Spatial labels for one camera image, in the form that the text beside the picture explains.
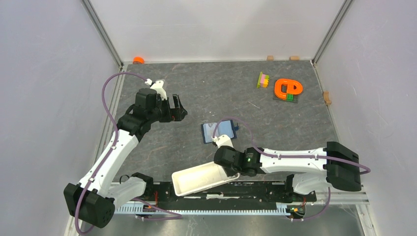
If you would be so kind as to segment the silver VIP credit card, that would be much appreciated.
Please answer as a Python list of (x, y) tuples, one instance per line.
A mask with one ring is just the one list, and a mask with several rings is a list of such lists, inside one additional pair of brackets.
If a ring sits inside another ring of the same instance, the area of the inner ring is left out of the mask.
[(204, 144), (212, 143), (212, 136), (216, 123), (202, 124), (202, 136)]

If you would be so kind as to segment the navy blue card holder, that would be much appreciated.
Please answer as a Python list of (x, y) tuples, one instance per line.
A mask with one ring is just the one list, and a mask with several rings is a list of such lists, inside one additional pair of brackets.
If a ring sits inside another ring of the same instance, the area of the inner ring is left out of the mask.
[(237, 131), (239, 130), (238, 123), (234, 124), (232, 119), (221, 121), (219, 124), (216, 123), (214, 128), (215, 136), (220, 135), (227, 135), (231, 139), (237, 138)]

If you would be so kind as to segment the white plastic tray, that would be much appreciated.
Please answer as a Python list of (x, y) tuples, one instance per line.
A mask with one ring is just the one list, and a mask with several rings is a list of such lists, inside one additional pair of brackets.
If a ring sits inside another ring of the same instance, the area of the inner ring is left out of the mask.
[(222, 166), (209, 162), (172, 173), (172, 183), (177, 196), (186, 196), (232, 182), (239, 177), (239, 173), (227, 172)]

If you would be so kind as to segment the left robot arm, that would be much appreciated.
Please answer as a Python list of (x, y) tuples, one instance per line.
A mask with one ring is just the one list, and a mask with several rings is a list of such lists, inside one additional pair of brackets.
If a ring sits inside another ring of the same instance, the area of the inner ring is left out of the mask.
[(154, 196), (153, 178), (141, 173), (132, 174), (125, 182), (112, 187), (111, 183), (130, 152), (138, 145), (155, 122), (182, 121), (188, 114), (177, 94), (174, 107), (162, 95), (161, 89), (141, 88), (134, 104), (117, 121), (110, 142), (99, 159), (77, 184), (69, 183), (64, 189), (65, 201), (75, 225), (79, 221), (104, 228), (116, 209), (140, 197)]

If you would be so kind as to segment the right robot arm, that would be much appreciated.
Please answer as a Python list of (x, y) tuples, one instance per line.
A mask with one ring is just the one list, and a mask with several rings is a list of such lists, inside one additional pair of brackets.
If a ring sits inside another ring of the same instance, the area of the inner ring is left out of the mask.
[(247, 148), (240, 152), (221, 146), (214, 155), (215, 164), (228, 176), (288, 172), (284, 195), (291, 201), (322, 188), (333, 187), (348, 192), (361, 191), (359, 155), (339, 142), (311, 150), (281, 151)]

